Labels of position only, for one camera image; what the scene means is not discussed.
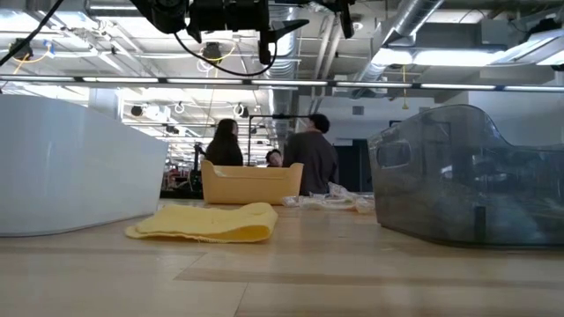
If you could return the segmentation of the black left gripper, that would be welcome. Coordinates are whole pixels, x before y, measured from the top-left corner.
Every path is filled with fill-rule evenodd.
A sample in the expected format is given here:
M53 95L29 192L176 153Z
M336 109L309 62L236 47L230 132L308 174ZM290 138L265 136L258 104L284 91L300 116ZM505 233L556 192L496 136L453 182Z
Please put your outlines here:
M193 32L269 30L268 42L275 43L308 23L292 19L270 25L267 0L194 0L189 5L188 29Z

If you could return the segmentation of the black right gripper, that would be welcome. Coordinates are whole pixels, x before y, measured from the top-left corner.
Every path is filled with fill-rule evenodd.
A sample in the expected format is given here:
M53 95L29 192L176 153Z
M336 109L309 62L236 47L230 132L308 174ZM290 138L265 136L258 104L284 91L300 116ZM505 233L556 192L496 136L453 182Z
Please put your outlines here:
M320 4L331 11L340 12L348 10L353 0L320 0Z

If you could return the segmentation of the orange toothbrush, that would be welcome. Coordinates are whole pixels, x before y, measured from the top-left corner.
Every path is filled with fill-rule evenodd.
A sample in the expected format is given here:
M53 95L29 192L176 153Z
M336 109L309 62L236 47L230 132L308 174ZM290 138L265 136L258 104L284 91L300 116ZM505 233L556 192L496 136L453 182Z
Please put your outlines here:
M282 203L288 208L304 210L323 210L327 208L327 204L323 199L309 196L286 196L282 199Z

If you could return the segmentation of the clear plastic bags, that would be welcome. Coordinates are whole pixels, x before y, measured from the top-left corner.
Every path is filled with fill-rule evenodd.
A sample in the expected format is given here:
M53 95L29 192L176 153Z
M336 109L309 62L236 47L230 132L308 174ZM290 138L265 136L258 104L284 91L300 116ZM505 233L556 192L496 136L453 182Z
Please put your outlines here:
M328 198L326 207L332 210L348 210L359 214L375 214L375 201L368 196L349 196L342 198Z

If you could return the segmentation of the orange plastic bin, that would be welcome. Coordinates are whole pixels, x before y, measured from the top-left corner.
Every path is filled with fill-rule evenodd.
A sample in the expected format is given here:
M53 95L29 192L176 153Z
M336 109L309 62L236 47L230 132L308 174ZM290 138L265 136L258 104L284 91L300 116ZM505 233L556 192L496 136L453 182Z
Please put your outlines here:
M204 201L281 205L285 197L300 193L303 167L215 166L206 160L201 164Z

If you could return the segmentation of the yellow folded cloth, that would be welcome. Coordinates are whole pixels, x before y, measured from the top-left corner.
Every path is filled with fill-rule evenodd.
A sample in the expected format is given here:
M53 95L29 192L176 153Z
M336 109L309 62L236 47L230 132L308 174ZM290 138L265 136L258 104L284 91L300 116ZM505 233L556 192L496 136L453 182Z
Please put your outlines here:
M153 216L129 226L131 239L182 238L208 243L254 243L270 238L278 213L268 203L238 209L167 205Z

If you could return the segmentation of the grey translucent plastic bin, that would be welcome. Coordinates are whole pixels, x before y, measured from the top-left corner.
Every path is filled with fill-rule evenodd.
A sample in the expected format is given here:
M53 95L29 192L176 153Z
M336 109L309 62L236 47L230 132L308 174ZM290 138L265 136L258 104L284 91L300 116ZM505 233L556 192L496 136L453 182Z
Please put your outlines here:
M513 145L486 112L454 105L367 147L381 226L446 245L564 248L564 144Z

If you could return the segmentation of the white plastic bin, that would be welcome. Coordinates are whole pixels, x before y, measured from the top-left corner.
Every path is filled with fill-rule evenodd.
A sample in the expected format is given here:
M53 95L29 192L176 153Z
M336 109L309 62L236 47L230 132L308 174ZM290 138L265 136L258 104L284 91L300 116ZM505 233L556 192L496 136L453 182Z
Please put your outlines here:
M0 94L0 237L153 213L167 148L87 107Z

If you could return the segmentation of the silver spiral duct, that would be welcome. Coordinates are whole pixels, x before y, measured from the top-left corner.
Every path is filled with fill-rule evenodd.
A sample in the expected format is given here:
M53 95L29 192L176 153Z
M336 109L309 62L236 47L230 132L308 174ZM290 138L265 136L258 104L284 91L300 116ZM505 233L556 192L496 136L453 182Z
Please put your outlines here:
M286 21L297 19L298 10L293 7L272 6L270 8L271 21ZM278 40L278 56L273 66L264 74L266 79L295 79L297 74L297 33L291 33ZM274 89L261 89L260 93L265 96L266 103L263 104L261 114L290 114L293 106L294 94L296 89L279 87ZM281 148L285 143L290 120L277 120L263 118L263 125L266 127L266 134L274 147Z
M370 41L370 53L366 66L355 76L354 81L378 81L388 66L394 62L385 62L383 50L389 44L399 43L401 47L412 47L418 30L440 8L445 0L402 0L397 13L378 23Z

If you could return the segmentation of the black stand frame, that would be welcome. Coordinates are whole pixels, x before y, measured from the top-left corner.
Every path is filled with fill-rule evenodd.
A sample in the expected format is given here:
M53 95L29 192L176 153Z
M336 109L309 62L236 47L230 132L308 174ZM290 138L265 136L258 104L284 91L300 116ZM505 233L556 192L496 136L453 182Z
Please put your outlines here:
M248 125L248 138L247 138L247 166L251 166L251 138L252 133L251 130L255 127L252 124L252 121L255 118L260 119L272 119L272 120L291 120L291 119L307 119L309 115L298 115L298 114L251 114L249 116L249 125Z

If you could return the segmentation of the black aluminium frame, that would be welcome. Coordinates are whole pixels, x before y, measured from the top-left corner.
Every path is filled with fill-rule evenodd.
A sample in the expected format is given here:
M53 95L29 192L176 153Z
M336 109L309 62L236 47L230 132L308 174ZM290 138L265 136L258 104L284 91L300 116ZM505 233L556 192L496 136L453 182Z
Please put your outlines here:
M66 77L66 76L31 76L0 75L0 82L30 83L37 85L103 85L132 87L174 87L191 88L210 86L212 88L236 86L245 88L343 88L343 89L402 89L402 90L446 90L479 92L539 92L564 93L564 86L557 85L467 85L438 83L403 83L403 82L359 82L336 80L297 80L297 79L238 79L220 77Z

